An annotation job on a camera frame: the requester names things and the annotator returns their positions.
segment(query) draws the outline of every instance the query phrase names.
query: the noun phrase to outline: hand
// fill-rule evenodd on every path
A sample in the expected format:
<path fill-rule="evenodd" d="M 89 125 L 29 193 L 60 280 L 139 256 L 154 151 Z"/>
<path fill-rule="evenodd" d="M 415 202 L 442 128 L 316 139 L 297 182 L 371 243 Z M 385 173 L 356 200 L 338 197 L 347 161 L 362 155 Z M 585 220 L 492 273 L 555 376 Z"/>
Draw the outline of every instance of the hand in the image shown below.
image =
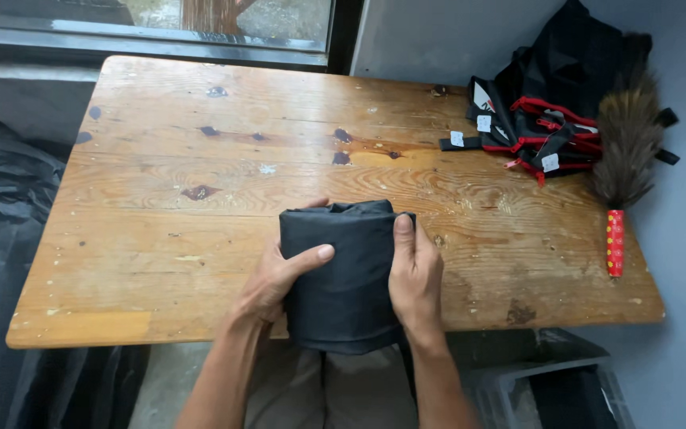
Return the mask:
<path fill-rule="evenodd" d="M 410 341 L 443 338 L 441 278 L 443 259 L 418 222 L 402 214 L 393 226 L 394 254 L 388 290 L 396 316 Z"/>
<path fill-rule="evenodd" d="M 322 207 L 327 205 L 328 200 L 315 199 L 306 207 Z M 235 303 L 235 312 L 257 317 L 264 323 L 274 323 L 281 317 L 282 300 L 296 279 L 305 272 L 325 265 L 334 256 L 335 249 L 329 244 L 322 244 L 285 259 L 280 251 L 280 236 L 277 234 L 267 240 L 258 266 Z"/>

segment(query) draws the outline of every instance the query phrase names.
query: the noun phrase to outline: forearm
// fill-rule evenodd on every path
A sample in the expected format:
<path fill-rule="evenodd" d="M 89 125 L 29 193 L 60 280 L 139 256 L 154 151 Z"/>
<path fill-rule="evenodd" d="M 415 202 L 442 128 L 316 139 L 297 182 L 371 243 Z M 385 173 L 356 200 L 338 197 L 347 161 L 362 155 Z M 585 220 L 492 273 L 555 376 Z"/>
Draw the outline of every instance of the forearm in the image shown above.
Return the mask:
<path fill-rule="evenodd" d="M 261 321 L 239 314 L 224 320 L 179 415 L 177 429 L 243 427 L 245 397 L 262 326 Z"/>
<path fill-rule="evenodd" d="M 457 366 L 443 333 L 409 338 L 414 359 L 414 384 L 420 428 L 480 429 L 472 405 L 467 403 Z"/>

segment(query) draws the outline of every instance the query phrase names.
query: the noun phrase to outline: brown feathers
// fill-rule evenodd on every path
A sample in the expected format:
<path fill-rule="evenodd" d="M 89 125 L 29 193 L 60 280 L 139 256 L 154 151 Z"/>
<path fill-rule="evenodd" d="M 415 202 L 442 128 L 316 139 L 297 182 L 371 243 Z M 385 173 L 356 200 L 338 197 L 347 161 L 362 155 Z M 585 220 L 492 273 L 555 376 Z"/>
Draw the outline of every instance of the brown feathers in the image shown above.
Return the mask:
<path fill-rule="evenodd" d="M 592 190 L 612 210 L 632 205 L 653 188 L 653 160 L 663 138 L 653 77 L 640 72 L 630 80 L 627 89 L 605 95 L 597 116 L 603 153 L 593 170 Z"/>

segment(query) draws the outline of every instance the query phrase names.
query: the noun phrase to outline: left hand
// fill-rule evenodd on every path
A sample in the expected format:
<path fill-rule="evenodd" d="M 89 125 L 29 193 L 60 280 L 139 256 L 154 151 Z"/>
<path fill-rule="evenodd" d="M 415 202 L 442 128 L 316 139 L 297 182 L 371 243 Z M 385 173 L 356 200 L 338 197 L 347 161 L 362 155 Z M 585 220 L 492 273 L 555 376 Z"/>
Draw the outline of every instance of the left hand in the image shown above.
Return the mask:
<path fill-rule="evenodd" d="M 327 198 L 314 199 L 306 207 L 323 207 L 328 201 Z M 257 317 L 267 324 L 274 323 L 282 316 L 282 300 L 296 279 L 305 272 L 325 265 L 334 256 L 335 249 L 329 244 L 322 244 L 285 259 L 280 251 L 280 236 L 277 234 L 267 240 L 258 266 L 237 298 L 235 311 Z"/>

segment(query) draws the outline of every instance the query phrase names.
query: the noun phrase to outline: fingernail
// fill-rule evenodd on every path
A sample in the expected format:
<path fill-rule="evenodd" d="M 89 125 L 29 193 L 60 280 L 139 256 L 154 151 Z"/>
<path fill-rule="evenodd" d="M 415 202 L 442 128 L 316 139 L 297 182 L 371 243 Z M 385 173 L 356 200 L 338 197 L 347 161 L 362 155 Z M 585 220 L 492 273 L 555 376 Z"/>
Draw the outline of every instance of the fingernail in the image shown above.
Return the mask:
<path fill-rule="evenodd" d="M 332 255 L 335 254 L 335 249 L 329 244 L 325 244 L 324 246 L 319 248 L 317 254 L 319 255 L 319 258 L 321 260 L 327 260 L 332 258 Z"/>
<path fill-rule="evenodd" d="M 412 219 L 407 214 L 402 214 L 395 219 L 395 230 L 397 232 L 409 232 L 412 229 Z"/>

